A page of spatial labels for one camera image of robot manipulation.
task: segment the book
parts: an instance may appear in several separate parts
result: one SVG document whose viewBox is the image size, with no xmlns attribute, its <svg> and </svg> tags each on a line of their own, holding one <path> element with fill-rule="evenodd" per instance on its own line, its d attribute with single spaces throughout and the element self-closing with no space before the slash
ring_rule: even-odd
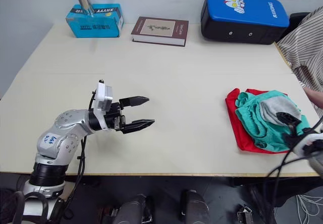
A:
<svg viewBox="0 0 323 224">
<path fill-rule="evenodd" d="M 139 17 L 131 35 L 133 41 L 185 46 L 188 21 Z"/>
</svg>

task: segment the blue tissue box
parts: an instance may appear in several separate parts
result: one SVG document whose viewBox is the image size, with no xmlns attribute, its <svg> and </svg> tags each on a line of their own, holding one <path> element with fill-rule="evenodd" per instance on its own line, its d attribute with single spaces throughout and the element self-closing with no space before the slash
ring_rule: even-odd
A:
<svg viewBox="0 0 323 224">
<path fill-rule="evenodd" d="M 202 35 L 227 42 L 271 44 L 289 26 L 278 0 L 205 0 Z"/>
<path fill-rule="evenodd" d="M 123 26 L 120 4 L 93 4 L 94 13 L 86 15 L 74 5 L 66 21 L 76 37 L 119 37 Z"/>
</svg>

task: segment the pile of clothes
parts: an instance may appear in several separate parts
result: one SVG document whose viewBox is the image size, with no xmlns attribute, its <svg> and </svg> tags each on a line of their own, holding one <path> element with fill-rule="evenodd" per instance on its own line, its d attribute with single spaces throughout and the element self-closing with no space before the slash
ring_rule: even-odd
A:
<svg viewBox="0 0 323 224">
<path fill-rule="evenodd" d="M 277 119 L 277 112 L 286 112 L 301 120 L 297 134 L 309 124 L 297 105 L 285 94 L 273 91 L 238 88 L 227 98 L 231 125 L 241 150 L 259 153 L 280 153 L 289 150 L 282 133 L 290 134 L 287 125 Z"/>
</svg>

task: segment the silver cylinder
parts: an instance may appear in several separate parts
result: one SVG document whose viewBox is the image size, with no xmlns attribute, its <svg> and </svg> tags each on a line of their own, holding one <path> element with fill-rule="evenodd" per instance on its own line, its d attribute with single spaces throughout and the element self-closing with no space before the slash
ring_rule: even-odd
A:
<svg viewBox="0 0 323 224">
<path fill-rule="evenodd" d="M 90 0 L 79 0 L 79 2 L 84 14 L 92 15 L 94 13 L 94 9 Z"/>
</svg>

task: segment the white wall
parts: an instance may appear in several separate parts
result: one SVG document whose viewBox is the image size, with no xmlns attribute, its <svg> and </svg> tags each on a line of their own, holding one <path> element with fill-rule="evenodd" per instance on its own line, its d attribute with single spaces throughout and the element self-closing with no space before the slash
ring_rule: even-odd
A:
<svg viewBox="0 0 323 224">
<path fill-rule="evenodd" d="M 288 14 L 312 11 L 322 0 L 279 0 Z M 156 16 L 187 19 L 199 23 L 203 0 L 92 0 L 93 3 L 120 3 L 125 22 L 137 17 Z M 16 73 L 55 22 L 65 23 L 65 15 L 77 0 L 0 0 L 0 97 Z"/>
</svg>

